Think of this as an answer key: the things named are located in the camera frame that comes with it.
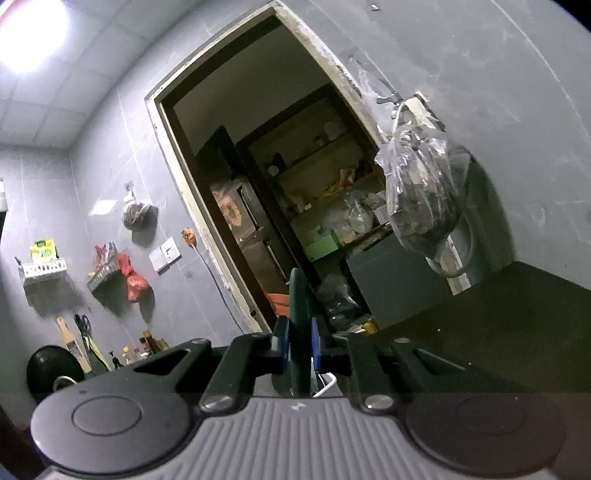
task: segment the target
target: dark countertop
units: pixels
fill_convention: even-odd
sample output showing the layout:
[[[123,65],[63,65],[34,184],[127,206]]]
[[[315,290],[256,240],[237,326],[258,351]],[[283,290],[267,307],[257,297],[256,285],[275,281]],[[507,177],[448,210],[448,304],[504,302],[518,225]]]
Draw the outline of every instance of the dark countertop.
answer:
[[[569,429],[553,471],[591,478],[591,291],[514,262],[370,338],[401,336],[550,393]]]

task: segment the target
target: gray tiled wall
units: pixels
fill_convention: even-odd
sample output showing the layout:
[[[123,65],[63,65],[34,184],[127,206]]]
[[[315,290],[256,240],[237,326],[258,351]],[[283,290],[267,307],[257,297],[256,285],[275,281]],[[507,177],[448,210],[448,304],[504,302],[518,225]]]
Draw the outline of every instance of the gray tiled wall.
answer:
[[[161,77],[205,39],[207,31],[193,12],[128,72],[102,102],[71,150],[74,181],[90,243],[115,241],[120,251],[129,254],[132,265],[154,292],[151,302],[140,305],[99,299],[101,306],[93,309],[97,328],[105,325],[105,329],[113,331],[112,337],[117,331],[121,347],[129,344],[130,338],[137,343],[147,327],[169,343],[201,336],[210,338],[214,345],[227,345],[247,330],[231,296],[220,288],[232,314],[222,301],[220,278],[216,273],[212,278],[215,269],[203,245],[199,250],[204,260],[181,239],[181,230],[194,225],[155,140],[144,101]],[[121,222],[124,185],[129,181],[134,184],[137,198],[154,205],[148,225],[140,232],[126,230]],[[108,215],[89,216],[99,199],[116,199],[118,203]],[[152,269],[148,254],[171,236],[183,256],[159,275]]]
[[[72,314],[90,306],[85,277],[91,250],[67,151],[0,146],[8,214],[0,243],[0,403],[17,425],[28,423],[34,403],[25,384],[27,360],[39,347],[61,345],[57,316],[76,326]],[[67,277],[22,286],[14,257],[30,261],[32,242],[56,241]],[[112,345],[99,336],[101,348]]]

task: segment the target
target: power cord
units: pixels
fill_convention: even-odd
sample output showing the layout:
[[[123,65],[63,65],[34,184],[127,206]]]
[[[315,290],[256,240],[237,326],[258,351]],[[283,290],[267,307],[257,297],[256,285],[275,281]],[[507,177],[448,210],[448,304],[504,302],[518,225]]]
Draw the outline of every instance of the power cord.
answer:
[[[234,321],[234,324],[236,324],[236,326],[238,327],[238,329],[242,333],[246,333],[242,329],[242,327],[240,326],[240,323],[236,320],[236,317],[234,316],[234,314],[232,313],[232,310],[230,309],[228,303],[226,302],[226,299],[223,296],[222,289],[217,284],[216,277],[215,277],[212,269],[209,267],[209,265],[207,264],[207,262],[203,258],[203,255],[201,254],[201,252],[197,249],[197,245],[196,245],[197,244],[197,238],[195,237],[195,234],[193,233],[193,230],[191,228],[187,227],[186,229],[184,229],[181,232],[181,235],[183,236],[183,239],[185,240],[185,243],[187,245],[189,245],[190,247],[192,247],[197,252],[197,255],[199,256],[199,258],[201,259],[201,261],[204,263],[205,267],[207,268],[207,271],[209,272],[209,275],[212,278],[213,284],[216,286],[217,292],[220,294],[220,298],[222,299],[223,304],[225,305],[226,309],[228,310],[228,313],[230,314],[230,317],[232,317],[232,320]]]

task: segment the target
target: shelf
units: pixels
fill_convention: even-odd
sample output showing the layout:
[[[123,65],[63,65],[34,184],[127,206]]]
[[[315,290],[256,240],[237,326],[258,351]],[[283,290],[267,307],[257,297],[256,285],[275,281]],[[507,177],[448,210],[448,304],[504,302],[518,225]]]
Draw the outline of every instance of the shelf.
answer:
[[[361,235],[359,235],[355,240],[353,240],[352,242],[349,242],[348,244],[344,244],[341,247],[337,248],[336,250],[333,250],[332,252],[323,255],[320,258],[317,258],[316,260],[314,260],[315,262],[318,260],[321,260],[322,258],[326,258],[329,257],[331,255],[333,255],[335,252],[341,252],[344,253],[347,250],[351,250],[353,247],[355,247],[356,245],[359,245],[361,242],[363,242],[364,240],[368,239],[369,237],[371,237],[372,235],[376,234],[377,232],[383,230],[384,233],[386,232],[391,232],[391,228],[388,225],[378,225],[373,227],[369,232],[365,232],[362,233]]]
[[[334,139],[333,141],[328,142],[326,145],[322,145],[322,147],[318,148],[317,150],[314,150],[312,153],[309,153],[304,157],[298,158],[286,170],[278,173],[275,177],[273,177],[273,180],[278,181],[281,177],[293,174],[304,168],[304,166],[314,163],[314,160],[317,159],[318,154],[330,154],[337,148],[340,148],[347,142],[353,140],[353,135],[351,135],[350,133],[345,133],[339,136],[338,138]]]
[[[86,286],[90,291],[95,291],[99,286],[121,271],[117,258],[118,256],[114,255],[111,260],[101,265],[94,275],[89,278],[88,282],[86,282]]]
[[[322,206],[323,204],[329,205],[333,200],[343,197],[343,195],[345,195],[345,193],[351,192],[352,190],[355,190],[355,189],[358,189],[361,184],[365,183],[366,181],[368,181],[370,179],[376,179],[377,177],[378,177],[378,175],[376,174],[376,172],[373,171],[372,173],[368,173],[367,175],[364,175],[359,180],[355,181],[352,185],[345,187],[343,190],[340,190],[337,193],[333,193],[332,195],[329,195],[327,197],[320,197],[320,198],[317,198],[316,200],[312,200],[312,202],[310,202],[312,207],[299,213],[298,215],[293,217],[292,220],[303,217],[304,215],[306,215],[308,212],[311,212],[312,210],[318,211],[319,206]]]
[[[64,258],[55,258],[43,263],[23,263],[18,266],[18,274],[25,286],[63,277],[66,271],[67,265]]]

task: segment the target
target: light switch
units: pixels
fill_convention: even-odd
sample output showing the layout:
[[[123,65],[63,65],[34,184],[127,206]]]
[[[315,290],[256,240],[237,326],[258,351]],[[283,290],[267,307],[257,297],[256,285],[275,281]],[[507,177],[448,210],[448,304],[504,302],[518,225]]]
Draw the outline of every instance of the light switch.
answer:
[[[155,272],[159,272],[167,265],[166,257],[162,253],[162,249],[160,247],[150,253],[150,261],[152,262]]]
[[[177,244],[174,243],[174,238],[170,237],[161,246],[160,249],[166,258],[166,263],[170,264],[181,256],[181,252],[178,251]]]

